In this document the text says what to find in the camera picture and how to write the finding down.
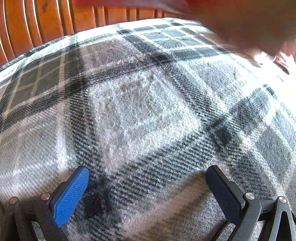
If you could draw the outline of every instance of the plaid blanket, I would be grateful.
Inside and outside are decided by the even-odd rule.
[[[52,192],[84,165],[89,186],[62,227],[70,241],[210,240],[225,218],[205,182],[217,164],[296,211],[295,81],[206,33],[172,18],[122,23],[5,65],[1,202]]]

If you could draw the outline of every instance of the red fabric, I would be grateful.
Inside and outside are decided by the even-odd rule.
[[[75,6],[143,7],[163,9],[168,12],[181,11],[188,7],[186,0],[75,0]]]
[[[221,8],[231,8],[239,4],[245,4],[242,0],[186,0],[191,8],[207,7],[212,8],[214,6]]]

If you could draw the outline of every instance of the gray plaid fabric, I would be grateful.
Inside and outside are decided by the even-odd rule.
[[[52,192],[84,165],[69,240],[210,240],[225,218],[205,182],[217,164],[243,191],[296,210],[295,83],[207,32],[171,18],[117,24],[6,67],[1,202]]]

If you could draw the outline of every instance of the black plastic mount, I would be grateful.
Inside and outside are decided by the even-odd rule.
[[[81,171],[85,169],[85,167],[79,166],[66,182],[59,184],[52,194],[45,193],[37,200],[21,202],[17,197],[10,198],[4,212],[0,240],[38,241],[32,226],[32,221],[34,221],[39,223],[46,241],[69,241],[55,222],[53,207],[59,200],[67,198],[65,194],[71,192],[71,185],[79,178]],[[84,176],[84,179],[88,183],[88,176]]]
[[[249,241],[258,221],[264,221],[258,241],[296,241],[285,197],[259,200],[252,193],[243,193],[216,165],[207,169],[206,181],[226,219],[235,225],[227,241]]]

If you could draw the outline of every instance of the bed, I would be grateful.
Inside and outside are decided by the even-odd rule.
[[[295,81],[287,74],[272,62],[253,66],[200,23],[153,18],[166,15],[158,10],[121,9],[122,21],[111,20],[115,8],[106,18],[104,7],[68,14],[70,2],[45,3],[36,1],[42,34],[28,34],[29,9],[31,30],[9,34],[10,48],[0,28],[4,60],[14,59],[0,69],[4,205],[52,192],[83,165],[89,186],[62,226],[70,241],[210,240],[225,219],[205,182],[217,164],[243,191],[283,195],[296,210]],[[152,19],[128,21],[143,11]],[[50,13],[46,28],[41,16]],[[116,24],[95,28],[100,16]],[[53,28],[57,39],[45,43]]]

